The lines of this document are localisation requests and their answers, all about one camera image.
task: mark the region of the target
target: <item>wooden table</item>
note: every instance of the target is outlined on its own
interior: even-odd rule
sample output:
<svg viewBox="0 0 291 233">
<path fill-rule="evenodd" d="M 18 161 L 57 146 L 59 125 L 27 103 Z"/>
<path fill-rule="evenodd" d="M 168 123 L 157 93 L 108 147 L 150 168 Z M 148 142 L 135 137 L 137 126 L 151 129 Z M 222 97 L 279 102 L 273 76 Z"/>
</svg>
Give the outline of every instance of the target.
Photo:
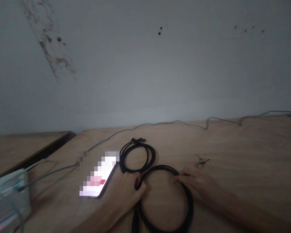
<svg viewBox="0 0 291 233">
<path fill-rule="evenodd" d="M 31 173 L 34 180 L 53 169 L 70 165 L 95 143 L 124 128 L 85 130 Z M 115 135 L 84 157 L 80 167 L 53 174 L 32 187 L 32 214 L 25 232 L 70 232 L 104 201 L 121 172 L 117 168 L 101 199 L 78 196 L 79 187 L 89 175 L 89 165 L 105 151 L 119 151 L 132 137 L 146 138 L 155 148 L 154 165 L 165 164 L 180 171 L 194 167 L 196 156 L 210 159 L 203 171 L 231 192 L 270 213 L 291 222 L 291 117 L 272 116 L 246 119 L 243 126 L 212 121 L 208 130 L 181 123 L 143 126 Z M 129 168 L 140 168 L 146 160 L 144 149 L 127 156 Z M 142 198 L 148 219 L 163 230 L 176 229 L 186 215 L 186 199 L 179 183 L 165 171 L 156 171 L 146 180 L 147 192 Z M 111 232 L 130 232 L 133 212 L 126 214 Z M 148 232 L 141 224 L 141 232 Z M 190 232 L 244 232 L 206 206 L 194 203 Z"/>
<path fill-rule="evenodd" d="M 0 177 L 23 165 L 29 166 L 28 162 L 42 153 L 51 153 L 70 134 L 71 131 L 0 136 Z"/>
</svg>

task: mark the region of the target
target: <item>gray cable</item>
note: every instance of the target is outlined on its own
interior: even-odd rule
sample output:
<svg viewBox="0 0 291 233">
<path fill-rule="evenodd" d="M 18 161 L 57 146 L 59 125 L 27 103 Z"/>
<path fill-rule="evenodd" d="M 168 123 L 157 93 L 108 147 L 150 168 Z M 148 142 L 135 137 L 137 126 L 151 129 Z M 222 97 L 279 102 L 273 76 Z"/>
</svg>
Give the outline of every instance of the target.
<svg viewBox="0 0 291 233">
<path fill-rule="evenodd" d="M 94 149 L 95 147 L 97 147 L 98 145 L 100 145 L 101 143 L 103 143 L 103 142 L 105 142 L 105 141 L 108 141 L 110 138 L 112 138 L 114 135 L 116 135 L 116 134 L 118 134 L 118 133 L 121 133 L 121 132 L 124 132 L 124 131 L 132 131 L 132 130 L 135 130 L 135 129 L 137 129 L 138 127 L 140 127 L 140 126 L 144 126 L 144 125 L 153 125 L 153 126 L 155 126 L 155 125 L 161 125 L 161 124 L 173 124 L 173 123 L 176 123 L 176 122 L 180 122 L 180 123 L 183 123 L 183 124 L 188 125 L 188 126 L 196 126 L 196 127 L 199 127 L 199 128 L 201 128 L 201 129 L 203 129 L 203 130 L 207 130 L 207 129 L 209 128 L 209 122 L 210 122 L 211 119 L 217 119 L 217 120 L 221 120 L 221 121 L 227 121 L 227 122 L 234 123 L 234 124 L 237 124 L 237 125 L 239 125 L 239 126 L 242 126 L 242 123 L 243 123 L 243 120 L 244 120 L 244 119 L 246 119 L 246 118 L 254 118 L 254 117 L 261 117 L 261 116 L 266 115 L 266 114 L 268 114 L 268 113 L 270 113 L 270 112 L 289 113 L 287 116 L 291 117 L 291 111 L 275 111 L 275 110 L 272 110 L 272 111 L 268 111 L 268 112 L 265 112 L 265 113 L 262 113 L 262 114 L 260 114 L 260 115 L 256 115 L 256 116 L 244 116 L 244 117 L 242 117 L 242 118 L 240 119 L 239 122 L 237 122 L 237 121 L 231 121 L 231 120 L 225 120 L 225 119 L 221 119 L 221 118 L 217 118 L 217 117 L 210 117 L 210 118 L 208 118 L 208 119 L 206 120 L 206 127 L 203 127 L 203 126 L 200 126 L 200 125 L 188 124 L 188 123 L 182 122 L 182 121 L 180 121 L 180 120 L 175 120 L 175 121 L 171 121 L 171 122 L 159 122 L 159 123 L 156 123 L 156 124 L 152 124 L 152 123 L 144 123 L 144 124 L 141 124 L 141 125 L 138 125 L 138 126 L 132 128 L 132 129 L 123 129 L 123 130 L 120 130 L 120 131 L 118 131 L 118 132 L 112 134 L 110 137 L 108 137 L 108 138 L 106 138 L 106 139 L 104 139 L 104 140 L 102 140 L 102 141 L 96 143 L 95 145 L 93 145 L 91 148 L 89 148 L 89 149 L 87 150 L 87 152 L 91 151 L 92 149 Z M 51 172 L 51 173 L 48 173 L 48 174 L 46 174 L 46 175 L 44 175 L 44 176 L 38 178 L 37 180 L 35 180 L 35 181 L 33 181 L 33 182 L 30 182 L 30 183 L 26 184 L 25 186 L 22 186 L 22 187 L 18 188 L 17 190 L 18 190 L 18 191 L 22 191 L 22 190 L 24 190 L 26 187 L 28 187 L 28 186 L 32 185 L 33 183 L 35 183 L 35 182 L 37 182 L 37 181 L 43 179 L 44 177 L 47 177 L 47 176 L 49 176 L 49 175 L 51 175 L 51 174 L 54 174 L 54 173 L 56 173 L 56 172 L 58 172 L 58 171 L 61 171 L 61 170 L 67 169 L 67 168 L 71 168 L 71 167 L 74 167 L 74 166 L 76 166 L 76 163 L 74 163 L 74 164 L 71 165 L 71 166 L 67 166 L 67 167 L 63 167 L 63 168 L 60 168 L 60 169 L 58 169 L 58 170 L 55 170 L 55 171 L 53 171 L 53 172 Z"/>
<path fill-rule="evenodd" d="M 47 176 L 49 176 L 49 175 L 51 175 L 51 174 L 54 174 L 54 173 L 56 173 L 56 172 L 59 172 L 59 171 L 61 171 L 61 170 L 67 169 L 67 168 L 75 167 L 75 165 L 76 165 L 76 164 L 73 164 L 73 165 L 70 165 L 70 166 L 67 166 L 67 167 L 63 167 L 63 168 L 60 168 L 60 169 L 55 170 L 55 171 L 53 171 L 53 172 L 50 172 L 50 173 L 48 173 L 48 174 L 46 174 L 46 175 L 44 175 L 44 176 L 41 176 L 40 178 L 38 178 L 38 179 L 36 179 L 36 180 L 34 180 L 34 181 L 32 181 L 32 182 L 30 182 L 30 183 L 24 185 L 24 186 L 19 187 L 19 188 L 17 189 L 17 191 L 21 192 L 21 191 L 23 191 L 25 188 L 27 188 L 28 186 L 30 186 L 30 185 L 34 184 L 35 182 L 37 182 L 37 181 L 43 179 L 44 177 L 47 177 Z"/>
<path fill-rule="evenodd" d="M 16 206 L 13 204 L 13 202 L 8 197 L 5 197 L 3 194 L 0 193 L 0 198 L 3 200 L 6 200 L 12 206 L 12 209 L 17 213 L 17 215 L 20 219 L 20 232 L 24 233 L 24 220 L 23 220 L 23 217 L 22 217 L 20 211 L 16 208 Z"/>
</svg>

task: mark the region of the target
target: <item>router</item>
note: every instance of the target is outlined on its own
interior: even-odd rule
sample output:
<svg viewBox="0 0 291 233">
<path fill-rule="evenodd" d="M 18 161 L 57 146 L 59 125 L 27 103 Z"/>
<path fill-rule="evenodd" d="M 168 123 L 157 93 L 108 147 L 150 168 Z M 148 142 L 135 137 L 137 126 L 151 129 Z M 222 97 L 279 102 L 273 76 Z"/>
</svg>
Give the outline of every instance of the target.
<svg viewBox="0 0 291 233">
<path fill-rule="evenodd" d="M 12 233 L 21 223 L 10 202 L 19 210 L 23 220 L 31 213 L 29 188 L 26 187 L 21 192 L 16 190 L 27 183 L 28 173 L 24 169 L 0 178 L 0 193 L 5 197 L 0 198 L 0 233 Z"/>
</svg>

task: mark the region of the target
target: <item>white device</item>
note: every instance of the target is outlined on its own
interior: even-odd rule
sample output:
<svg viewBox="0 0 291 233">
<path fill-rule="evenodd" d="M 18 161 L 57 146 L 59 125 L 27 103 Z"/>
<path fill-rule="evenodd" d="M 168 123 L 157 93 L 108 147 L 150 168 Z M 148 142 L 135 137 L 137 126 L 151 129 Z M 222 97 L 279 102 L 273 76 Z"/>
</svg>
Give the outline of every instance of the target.
<svg viewBox="0 0 291 233">
<path fill-rule="evenodd" d="M 91 171 L 91 175 L 83 182 L 80 196 L 100 197 L 119 158 L 120 153 L 118 151 L 106 151 L 105 156 L 101 157 L 101 161 L 98 162 L 98 166 L 94 168 L 94 171 Z"/>
<path fill-rule="evenodd" d="M 28 173 L 24 169 L 12 172 L 0 178 L 0 233 L 11 233 L 20 225 L 20 218 L 11 203 L 25 220 L 31 213 L 29 188 L 18 192 L 17 188 L 28 183 Z"/>
</svg>

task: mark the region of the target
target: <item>cable plug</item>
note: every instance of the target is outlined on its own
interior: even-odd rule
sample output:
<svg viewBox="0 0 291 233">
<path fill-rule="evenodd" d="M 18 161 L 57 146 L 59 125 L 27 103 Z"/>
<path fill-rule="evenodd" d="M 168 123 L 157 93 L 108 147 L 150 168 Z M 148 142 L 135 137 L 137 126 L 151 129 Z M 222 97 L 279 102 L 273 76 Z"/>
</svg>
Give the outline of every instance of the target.
<svg viewBox="0 0 291 233">
<path fill-rule="evenodd" d="M 143 138 L 139 138 L 139 139 L 132 138 L 131 141 L 132 141 L 132 143 L 137 144 L 138 142 L 144 142 L 146 140 Z"/>
<path fill-rule="evenodd" d="M 139 233 L 139 216 L 137 208 L 135 208 L 133 222 L 132 222 L 132 233 Z"/>
<path fill-rule="evenodd" d="M 26 188 L 25 186 L 21 186 L 21 187 L 17 188 L 16 190 L 17 190 L 18 192 L 21 192 L 21 191 L 23 191 L 25 188 Z"/>
</svg>

